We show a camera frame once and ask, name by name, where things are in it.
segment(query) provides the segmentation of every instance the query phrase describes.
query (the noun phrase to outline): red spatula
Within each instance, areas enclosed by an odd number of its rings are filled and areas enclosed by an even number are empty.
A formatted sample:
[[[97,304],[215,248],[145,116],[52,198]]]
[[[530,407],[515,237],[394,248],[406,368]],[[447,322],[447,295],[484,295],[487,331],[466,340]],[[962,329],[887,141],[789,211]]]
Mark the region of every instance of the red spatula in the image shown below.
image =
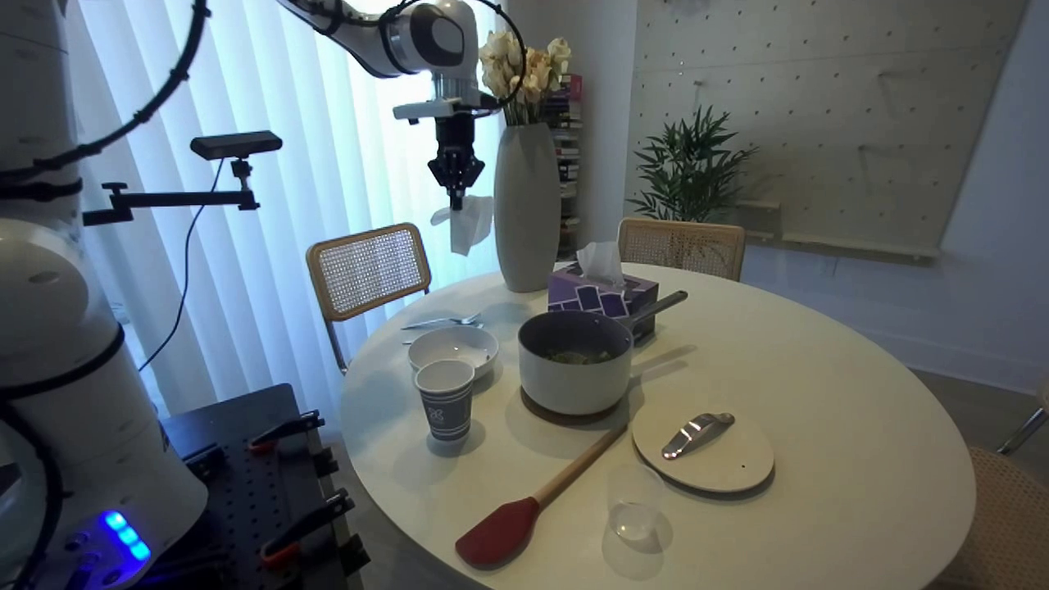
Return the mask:
[[[601,452],[606,452],[627,427],[615,427],[602,431],[583,455],[576,455],[569,464],[562,464],[542,493],[497,504],[484,522],[470,528],[455,551],[471,566],[497,566],[512,558],[517,558],[526,540],[534,519],[581,476],[591,463],[595,463]]]

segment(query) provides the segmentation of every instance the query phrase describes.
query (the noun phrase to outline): white vase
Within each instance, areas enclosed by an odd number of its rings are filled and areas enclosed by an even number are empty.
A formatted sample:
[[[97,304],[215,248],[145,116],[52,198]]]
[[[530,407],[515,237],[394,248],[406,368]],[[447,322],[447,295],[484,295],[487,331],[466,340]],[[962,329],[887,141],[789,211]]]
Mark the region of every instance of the white vase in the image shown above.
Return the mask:
[[[556,155],[547,124],[507,124],[496,167],[496,251],[512,292],[547,289],[556,261]]]

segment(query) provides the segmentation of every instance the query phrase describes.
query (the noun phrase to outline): purple box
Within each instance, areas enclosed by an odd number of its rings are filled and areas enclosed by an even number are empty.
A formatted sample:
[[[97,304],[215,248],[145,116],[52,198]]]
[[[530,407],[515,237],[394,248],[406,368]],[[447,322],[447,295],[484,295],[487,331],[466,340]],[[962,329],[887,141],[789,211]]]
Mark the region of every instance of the purple box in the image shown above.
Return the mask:
[[[637,280],[637,274],[623,274],[623,289],[618,285],[602,285],[602,282],[586,282],[581,274],[581,265],[562,265],[549,274],[549,289],[547,289],[547,307],[549,311],[593,311],[593,313],[609,313],[609,317],[623,317],[623,313],[637,313],[639,307],[655,304],[659,299],[659,285]],[[633,336],[645,340],[655,331],[655,317],[637,323]]]

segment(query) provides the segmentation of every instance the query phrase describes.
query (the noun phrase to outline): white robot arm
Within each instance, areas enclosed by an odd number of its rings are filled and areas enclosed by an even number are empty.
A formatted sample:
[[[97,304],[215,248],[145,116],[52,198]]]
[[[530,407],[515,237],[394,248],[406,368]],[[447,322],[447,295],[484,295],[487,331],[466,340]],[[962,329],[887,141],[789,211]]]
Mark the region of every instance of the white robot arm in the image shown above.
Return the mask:
[[[471,155],[471,120],[493,110],[478,93],[478,33],[470,4],[396,4],[379,17],[356,12],[345,0],[277,0],[321,35],[345,46],[378,79],[432,73],[432,103],[396,105],[406,120],[435,118],[435,156],[429,171],[461,211],[466,188],[480,175]]]

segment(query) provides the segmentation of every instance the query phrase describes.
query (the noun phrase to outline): flower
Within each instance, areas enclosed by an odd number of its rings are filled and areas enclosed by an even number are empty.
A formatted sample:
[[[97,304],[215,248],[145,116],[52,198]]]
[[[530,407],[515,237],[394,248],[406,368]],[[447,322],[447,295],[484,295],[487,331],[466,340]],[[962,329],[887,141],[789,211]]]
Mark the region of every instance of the flower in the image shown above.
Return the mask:
[[[569,65],[569,46],[556,35],[547,50],[523,46],[523,79],[522,79],[522,42],[512,28],[497,28],[480,46],[480,83],[503,103],[517,83],[517,95],[503,105],[507,124],[547,120],[553,110],[543,105],[561,93]]]

